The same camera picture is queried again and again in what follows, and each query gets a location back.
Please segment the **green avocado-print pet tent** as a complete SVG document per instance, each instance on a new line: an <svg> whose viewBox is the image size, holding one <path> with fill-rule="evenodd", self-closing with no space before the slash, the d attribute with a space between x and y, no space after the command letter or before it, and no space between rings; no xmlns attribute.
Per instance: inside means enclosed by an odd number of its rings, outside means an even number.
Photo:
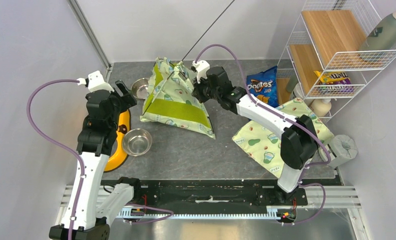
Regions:
<svg viewBox="0 0 396 240"><path fill-rule="evenodd" d="M140 121L162 123L215 139L206 107L192 96L195 77L181 61L156 58Z"/></svg>

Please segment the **long black tent pole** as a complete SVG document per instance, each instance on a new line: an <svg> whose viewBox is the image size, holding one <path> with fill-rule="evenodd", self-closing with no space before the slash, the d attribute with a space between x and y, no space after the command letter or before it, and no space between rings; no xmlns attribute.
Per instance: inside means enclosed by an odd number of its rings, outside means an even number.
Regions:
<svg viewBox="0 0 396 240"><path fill-rule="evenodd" d="M176 73L174 70L175 68L178 68L179 74L180 74L180 83L190 83L191 85L186 85L186 87L192 87L192 88L186 88L187 90L190 90L190 94L192 94L193 90L193 84L196 82L196 70L194 66L191 66L190 68L187 68L185 64L183 63L183 60L189 55L189 53L193 50L193 48L201 41L201 39L206 35L206 33L213 27L213 25L220 19L220 17L229 9L229 7L235 2L235 0L232 0L229 5L219 14L219 16L211 23L211 25L205 30L205 32L199 37L199 39L196 40L196 42L192 45L192 47L188 50L188 52L184 55L184 57L181 59L181 61L177 63L173 63L169 61L169 59L166 59L167 64L168 64L168 76L162 78L162 83L165 83L167 80L171 79L174 76L174 73ZM154 75L156 76L157 73L162 73L162 70L159 70L162 60L162 58L157 58L155 63L154 63ZM142 116L144 113L147 111L149 112L148 108L151 106L152 102L156 100L156 95L157 93L150 93L148 97L146 98L145 103L143 104L143 109L142 109Z"/></svg>

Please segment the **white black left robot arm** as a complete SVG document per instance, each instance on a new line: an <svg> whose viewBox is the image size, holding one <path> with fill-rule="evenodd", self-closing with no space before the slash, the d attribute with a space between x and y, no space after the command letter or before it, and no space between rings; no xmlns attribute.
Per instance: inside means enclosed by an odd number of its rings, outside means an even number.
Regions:
<svg viewBox="0 0 396 240"><path fill-rule="evenodd" d="M97 206L102 175L116 142L120 115L137 104L132 92L118 80L121 93L109 84L97 86L86 95L88 114L78 136L78 163L73 195L60 224L52 226L52 240L107 240L110 225L123 206L137 204L143 192L137 178L122 177L108 198Z"/></svg>

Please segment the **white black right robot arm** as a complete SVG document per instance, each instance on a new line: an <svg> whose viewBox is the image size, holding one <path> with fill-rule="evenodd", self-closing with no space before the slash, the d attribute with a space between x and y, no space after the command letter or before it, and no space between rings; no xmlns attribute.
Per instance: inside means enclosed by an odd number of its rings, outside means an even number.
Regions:
<svg viewBox="0 0 396 240"><path fill-rule="evenodd" d="M200 103L215 100L223 109L260 124L279 138L284 167L274 197L278 203L288 204L294 199L305 165L318 149L319 139L311 118L281 112L251 95L247 87L233 86L221 66L194 62L191 70L196 73L192 95Z"/></svg>

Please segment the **steel pet bowl far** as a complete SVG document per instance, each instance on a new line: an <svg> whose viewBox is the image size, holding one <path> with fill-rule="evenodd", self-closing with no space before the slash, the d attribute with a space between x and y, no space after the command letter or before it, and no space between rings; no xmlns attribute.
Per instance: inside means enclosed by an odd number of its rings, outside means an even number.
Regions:
<svg viewBox="0 0 396 240"><path fill-rule="evenodd" d="M132 84L132 89L131 89L133 96L139 100L145 100L149 95L148 86L149 86L148 78L140 78L136 80Z"/></svg>

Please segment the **steel pet bowl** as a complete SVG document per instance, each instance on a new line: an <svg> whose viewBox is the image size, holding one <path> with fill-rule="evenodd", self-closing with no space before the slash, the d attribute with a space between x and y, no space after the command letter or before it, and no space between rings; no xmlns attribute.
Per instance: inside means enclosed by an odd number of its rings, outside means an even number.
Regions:
<svg viewBox="0 0 396 240"><path fill-rule="evenodd" d="M148 86L149 86L148 78L140 78L136 80L132 84L132 89L131 89L133 96L139 100L145 100L149 95Z"/></svg>
<svg viewBox="0 0 396 240"><path fill-rule="evenodd" d="M147 153L152 145L151 134L142 128L128 131L122 138L122 149L129 156L142 156Z"/></svg>

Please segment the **steel pet bowl near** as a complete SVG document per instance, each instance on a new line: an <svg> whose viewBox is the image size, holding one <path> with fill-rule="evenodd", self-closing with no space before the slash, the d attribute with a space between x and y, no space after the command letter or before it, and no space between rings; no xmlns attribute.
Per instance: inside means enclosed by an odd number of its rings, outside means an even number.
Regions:
<svg viewBox="0 0 396 240"><path fill-rule="evenodd" d="M128 131L122 138L122 149L129 156L142 156L147 153L152 145L151 134L142 128Z"/></svg>

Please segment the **blue Doritos chip bag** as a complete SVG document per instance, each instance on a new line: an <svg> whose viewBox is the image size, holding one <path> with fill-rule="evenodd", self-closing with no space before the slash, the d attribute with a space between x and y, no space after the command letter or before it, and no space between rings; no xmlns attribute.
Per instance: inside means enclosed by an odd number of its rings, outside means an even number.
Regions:
<svg viewBox="0 0 396 240"><path fill-rule="evenodd" d="M246 84L249 92L263 103L276 108L279 106L276 83L277 66L248 75Z"/></svg>

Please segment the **orange double bowl holder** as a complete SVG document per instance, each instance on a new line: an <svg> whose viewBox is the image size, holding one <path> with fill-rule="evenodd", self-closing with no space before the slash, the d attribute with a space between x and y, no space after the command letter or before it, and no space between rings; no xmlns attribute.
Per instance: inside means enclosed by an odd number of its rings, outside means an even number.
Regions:
<svg viewBox="0 0 396 240"><path fill-rule="evenodd" d="M128 109L126 112L120 114L119 117L119 125L117 128L117 137L116 137L116 149L113 154L111 154L108 163L104 169L105 173L109 173L111 171L119 168L125 160L128 158L128 154L123 150L122 141L125 134L131 130L131 112Z"/></svg>

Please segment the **white jar under shelf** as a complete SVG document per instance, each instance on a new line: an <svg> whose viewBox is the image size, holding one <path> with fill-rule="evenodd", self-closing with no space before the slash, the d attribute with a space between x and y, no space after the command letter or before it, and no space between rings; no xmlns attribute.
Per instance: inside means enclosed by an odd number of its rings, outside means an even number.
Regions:
<svg viewBox="0 0 396 240"><path fill-rule="evenodd" d="M300 98L301 100L305 99L305 95L303 93L300 83L297 83L292 92L290 93L289 100L291 101L295 98Z"/></svg>

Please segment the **beige lotion bottle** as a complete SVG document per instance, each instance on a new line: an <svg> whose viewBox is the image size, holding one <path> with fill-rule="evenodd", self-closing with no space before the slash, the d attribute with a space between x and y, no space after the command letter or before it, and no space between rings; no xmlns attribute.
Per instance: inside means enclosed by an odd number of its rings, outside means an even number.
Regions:
<svg viewBox="0 0 396 240"><path fill-rule="evenodd" d="M325 116L331 109L331 99L330 98L318 98L315 99L310 105L310 109L318 117Z"/></svg>

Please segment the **yellow M&M's candy bag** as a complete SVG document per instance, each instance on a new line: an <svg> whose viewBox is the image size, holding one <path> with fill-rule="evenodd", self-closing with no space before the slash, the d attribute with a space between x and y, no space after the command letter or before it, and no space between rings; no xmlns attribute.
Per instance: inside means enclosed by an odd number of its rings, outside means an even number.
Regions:
<svg viewBox="0 0 396 240"><path fill-rule="evenodd" d="M321 85L350 85L350 79L346 72L332 71L322 74L320 71L314 71Z"/></svg>

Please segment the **green bottle with beige cap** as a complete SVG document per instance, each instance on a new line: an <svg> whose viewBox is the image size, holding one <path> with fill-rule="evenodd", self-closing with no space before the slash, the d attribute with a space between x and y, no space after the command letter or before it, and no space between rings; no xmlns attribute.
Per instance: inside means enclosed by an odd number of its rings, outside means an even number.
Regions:
<svg viewBox="0 0 396 240"><path fill-rule="evenodd" d="M396 11L384 17L369 33L359 51L382 51L396 43Z"/></svg>

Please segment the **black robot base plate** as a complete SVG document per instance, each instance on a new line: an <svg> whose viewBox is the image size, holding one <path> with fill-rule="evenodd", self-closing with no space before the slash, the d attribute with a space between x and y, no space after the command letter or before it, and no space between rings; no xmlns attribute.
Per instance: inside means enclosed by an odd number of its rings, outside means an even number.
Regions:
<svg viewBox="0 0 396 240"><path fill-rule="evenodd" d="M141 180L141 188L134 199L135 204L161 206L170 202L194 200L233 201L246 200L258 205L293 206L305 191L283 195L273 179L213 179L213 180Z"/></svg>

